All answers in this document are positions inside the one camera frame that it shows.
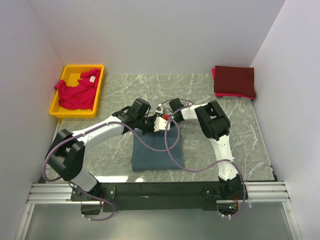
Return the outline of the blue-grey t shirt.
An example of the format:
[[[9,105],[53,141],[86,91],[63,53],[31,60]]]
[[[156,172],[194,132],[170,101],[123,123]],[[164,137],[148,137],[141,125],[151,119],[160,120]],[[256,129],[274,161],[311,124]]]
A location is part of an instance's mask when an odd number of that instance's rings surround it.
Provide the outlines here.
[[[131,155],[131,168],[134,172],[141,171],[166,171],[166,170],[179,170],[179,166],[184,166],[181,141],[177,140],[180,136],[177,128],[171,128],[167,131],[167,145],[171,147],[176,144],[170,153],[174,160],[170,158],[167,151],[158,152],[153,149],[165,149],[165,132],[153,132],[146,135],[142,131],[136,129],[136,135],[133,136],[133,150]]]

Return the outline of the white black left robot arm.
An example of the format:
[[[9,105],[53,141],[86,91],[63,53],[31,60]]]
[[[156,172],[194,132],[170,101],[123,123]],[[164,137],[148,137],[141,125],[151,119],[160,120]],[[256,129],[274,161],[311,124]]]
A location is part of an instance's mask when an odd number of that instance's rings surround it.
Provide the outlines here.
[[[82,189],[82,195],[88,201],[103,196],[101,183],[87,170],[83,169],[84,158],[88,151],[102,142],[126,134],[130,130],[139,129],[146,133],[154,130],[155,118],[148,117],[150,104],[137,98],[131,106],[112,113],[107,119],[82,130],[70,132],[59,131],[51,144],[44,166],[49,165],[58,177],[49,179],[46,170],[42,176],[47,182],[63,179]]]

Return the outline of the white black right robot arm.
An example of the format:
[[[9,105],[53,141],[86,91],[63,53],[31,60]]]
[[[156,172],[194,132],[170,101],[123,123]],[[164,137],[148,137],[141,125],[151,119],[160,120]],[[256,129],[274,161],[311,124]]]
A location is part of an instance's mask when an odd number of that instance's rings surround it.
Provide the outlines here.
[[[181,103],[179,98],[169,101],[173,113],[169,121],[182,122],[198,120],[202,133],[209,139],[216,161],[203,169],[192,170],[175,163],[179,168],[190,173],[200,173],[217,165],[219,194],[226,200],[232,199],[239,189],[245,190],[243,176],[234,163],[230,147],[231,122],[216,100],[204,104],[189,106]]]

